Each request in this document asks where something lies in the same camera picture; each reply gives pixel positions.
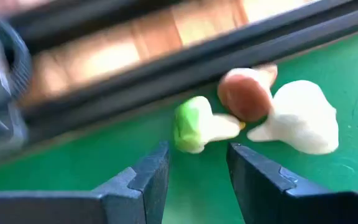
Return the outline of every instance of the play dough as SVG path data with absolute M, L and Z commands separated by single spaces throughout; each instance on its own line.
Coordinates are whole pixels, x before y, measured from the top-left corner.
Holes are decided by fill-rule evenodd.
M 244 127 L 234 116 L 213 114 L 209 101 L 196 96 L 175 112 L 175 145 L 183 152 L 200 153 L 208 142 L 234 138 Z
M 339 145 L 336 109 L 320 87 L 299 80 L 282 86 L 265 123 L 248 132 L 251 141 L 283 141 L 307 154 L 327 154 Z
M 232 69 L 219 83 L 219 99 L 242 121 L 257 121 L 272 107 L 270 87 L 276 76 L 274 64 Z

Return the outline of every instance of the green mat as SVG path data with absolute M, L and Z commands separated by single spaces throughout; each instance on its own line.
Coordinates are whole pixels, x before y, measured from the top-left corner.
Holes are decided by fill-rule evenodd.
M 358 35 L 280 63 L 273 92 L 293 80 L 317 83 L 337 108 L 339 149 L 302 154 L 280 142 L 243 143 L 283 166 L 334 190 L 358 189 Z M 224 112 L 216 86 L 196 90 L 214 112 Z M 184 99 L 114 123 L 86 137 L 56 145 L 0 167 L 0 190 L 90 190 L 172 139 L 173 110 Z M 226 143 L 199 155 L 172 151 L 164 223 L 243 223 L 225 161 Z

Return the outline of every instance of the wooden floor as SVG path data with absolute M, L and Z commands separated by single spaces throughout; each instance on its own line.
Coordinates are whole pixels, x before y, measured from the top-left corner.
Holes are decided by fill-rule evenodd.
M 0 0 L 0 15 L 47 1 L 50 0 Z M 193 0 L 101 30 L 36 55 L 34 79 L 21 105 L 59 97 L 313 1 L 316 0 Z

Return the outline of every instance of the green surface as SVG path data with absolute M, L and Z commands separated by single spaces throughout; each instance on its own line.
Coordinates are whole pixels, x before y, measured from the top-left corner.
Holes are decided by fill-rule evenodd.
M 246 131 L 234 141 L 330 189 L 358 189 L 358 35 L 282 62 L 273 92 L 301 79 L 317 83 L 337 108 L 340 143 L 335 153 L 309 156 L 280 142 L 256 144 L 246 139 Z M 214 112 L 224 111 L 215 86 L 196 90 L 194 95 L 207 97 Z M 146 155 L 159 141 L 172 140 L 173 110 L 183 100 L 1 166 L 0 190 L 92 189 Z M 208 144 L 198 155 L 172 151 L 164 223 L 243 223 L 225 153 L 226 142 Z

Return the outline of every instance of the white clay blob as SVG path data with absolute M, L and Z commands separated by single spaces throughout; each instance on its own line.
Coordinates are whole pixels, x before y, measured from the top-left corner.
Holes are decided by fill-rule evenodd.
M 283 141 L 307 154 L 327 154 L 339 145 L 336 110 L 320 87 L 299 80 L 282 86 L 264 124 L 247 134 L 251 141 Z

